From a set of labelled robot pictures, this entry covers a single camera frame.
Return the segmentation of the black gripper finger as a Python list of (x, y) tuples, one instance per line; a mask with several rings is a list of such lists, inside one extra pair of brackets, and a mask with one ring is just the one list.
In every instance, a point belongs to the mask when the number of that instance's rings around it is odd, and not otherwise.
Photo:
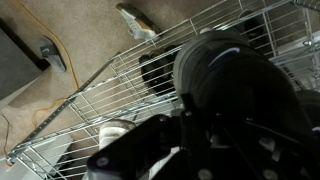
[(140, 180), (181, 143), (178, 117), (154, 115), (93, 154), (87, 161), (89, 180)]

